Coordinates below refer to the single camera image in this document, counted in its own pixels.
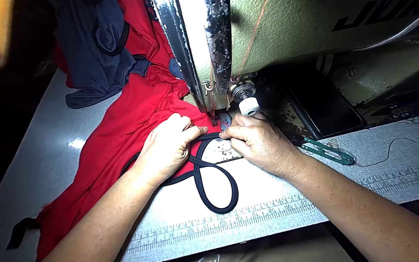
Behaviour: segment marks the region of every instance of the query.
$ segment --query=left hand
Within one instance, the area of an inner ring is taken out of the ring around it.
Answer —
[[[132,169],[157,188],[187,160],[190,142],[206,132],[206,126],[194,126],[190,118],[175,113],[151,131]]]

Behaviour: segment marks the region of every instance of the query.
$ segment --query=metal bar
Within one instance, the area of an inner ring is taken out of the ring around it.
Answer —
[[[179,0],[153,0],[154,10],[166,35],[183,78],[200,112],[207,112],[200,80],[193,62]]]
[[[205,0],[205,4],[208,16],[204,28],[216,80],[216,92],[218,95],[226,95],[232,72],[230,0]]]

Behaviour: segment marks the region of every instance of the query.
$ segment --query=wrinkled fabric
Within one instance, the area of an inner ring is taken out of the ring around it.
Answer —
[[[54,34],[62,46],[70,82],[80,89],[66,95],[67,106],[73,109],[91,106],[120,92],[131,69],[141,61],[137,62],[127,49],[109,56],[93,39],[109,51],[120,47],[124,18],[117,0],[50,2],[56,10],[58,27]]]
[[[182,100],[189,90],[168,69],[171,49],[161,26],[150,21],[143,0],[121,0],[124,18],[130,24],[126,48],[152,62],[145,77],[129,76],[120,97],[108,108],[102,122],[87,139],[73,183],[36,218],[40,224],[38,260],[44,259],[67,233],[117,181],[128,160],[141,151],[148,134],[173,113],[188,116],[195,125],[220,132],[211,119]],[[195,155],[200,143],[190,148]],[[186,162],[176,176],[193,170]]]

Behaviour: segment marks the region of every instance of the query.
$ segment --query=industrial sewing machine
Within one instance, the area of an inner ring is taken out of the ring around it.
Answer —
[[[419,74],[419,0],[153,2],[195,104],[213,123],[234,101],[249,116],[286,96],[288,105],[271,112],[293,122],[294,128],[277,123],[282,131],[321,139],[405,117],[402,110],[369,117],[379,110],[402,103],[415,108],[416,101],[395,98],[419,90],[408,82]],[[283,63],[290,66],[272,67]],[[269,94],[271,87],[282,94]],[[419,115],[408,111],[407,118]]]

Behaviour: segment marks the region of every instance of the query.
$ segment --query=red thread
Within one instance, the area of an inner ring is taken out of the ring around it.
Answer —
[[[258,26],[260,24],[261,18],[263,17],[263,14],[265,13],[265,7],[268,3],[268,0],[265,0],[265,3],[263,4],[263,8],[261,9],[260,17],[258,17],[257,25],[255,26],[255,29],[253,30],[253,33],[251,34],[251,40],[250,44],[248,44],[247,52],[245,53],[245,57],[243,58],[242,65],[240,66],[240,70],[237,75],[240,75],[242,72],[243,66],[245,65],[245,62],[247,61],[248,54],[250,53],[251,45],[253,44],[253,41],[255,40],[255,36],[257,35]]]

